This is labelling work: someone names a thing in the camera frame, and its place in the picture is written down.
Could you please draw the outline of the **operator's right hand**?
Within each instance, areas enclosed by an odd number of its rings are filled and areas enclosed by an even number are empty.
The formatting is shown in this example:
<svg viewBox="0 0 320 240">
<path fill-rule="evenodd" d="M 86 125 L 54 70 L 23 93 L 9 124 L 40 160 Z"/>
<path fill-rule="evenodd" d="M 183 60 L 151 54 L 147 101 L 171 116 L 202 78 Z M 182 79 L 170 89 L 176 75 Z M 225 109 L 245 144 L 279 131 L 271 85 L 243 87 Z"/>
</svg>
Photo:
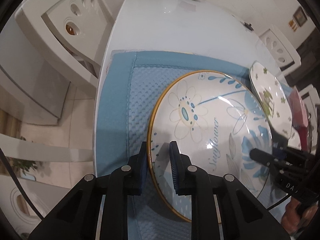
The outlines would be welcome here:
<svg viewBox="0 0 320 240">
<path fill-rule="evenodd" d="M 290 235 L 294 234 L 300 227 L 307 226 L 315 215 L 318 207 L 312 206 L 304 211 L 301 222 L 301 217 L 298 215 L 296 208 L 300 206 L 300 202 L 291 197 L 290 202 L 285 207 L 285 213 L 281 219 L 281 225 Z"/>
</svg>

